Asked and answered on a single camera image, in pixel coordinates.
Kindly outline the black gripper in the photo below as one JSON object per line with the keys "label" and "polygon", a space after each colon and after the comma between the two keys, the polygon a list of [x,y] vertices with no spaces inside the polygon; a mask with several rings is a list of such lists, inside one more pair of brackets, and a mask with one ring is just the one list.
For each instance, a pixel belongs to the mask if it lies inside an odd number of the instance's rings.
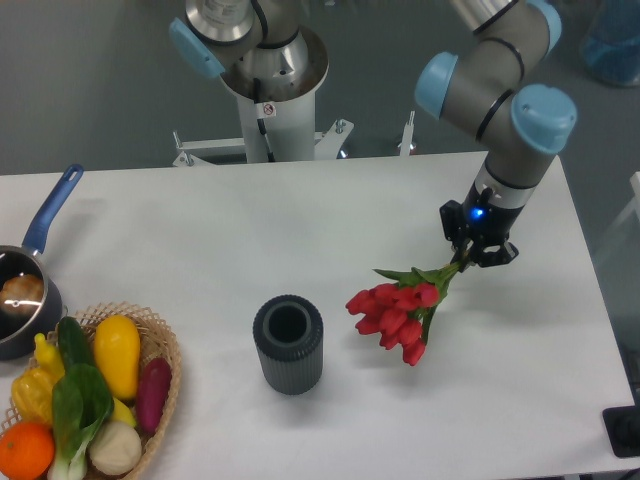
{"label": "black gripper", "polygon": [[532,194],[532,187],[505,183],[483,164],[463,204],[449,200],[439,208],[452,259],[459,260],[463,247],[470,244],[463,255],[463,270],[511,263],[519,250],[510,242],[510,230]]}

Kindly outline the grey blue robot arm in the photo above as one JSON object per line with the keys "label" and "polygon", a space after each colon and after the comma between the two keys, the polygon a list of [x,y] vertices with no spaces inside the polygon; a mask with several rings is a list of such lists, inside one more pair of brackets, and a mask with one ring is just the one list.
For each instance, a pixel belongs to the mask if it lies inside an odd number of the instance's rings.
{"label": "grey blue robot arm", "polygon": [[[562,91],[526,84],[561,35],[545,1],[457,1],[476,44],[435,55],[415,87],[417,105],[471,135],[487,156],[463,202],[440,210],[453,262],[501,266],[517,256],[510,230],[576,122]],[[251,163],[317,160],[315,93],[328,71],[320,38],[296,1],[189,1],[169,27],[182,59],[221,79],[237,100]]]}

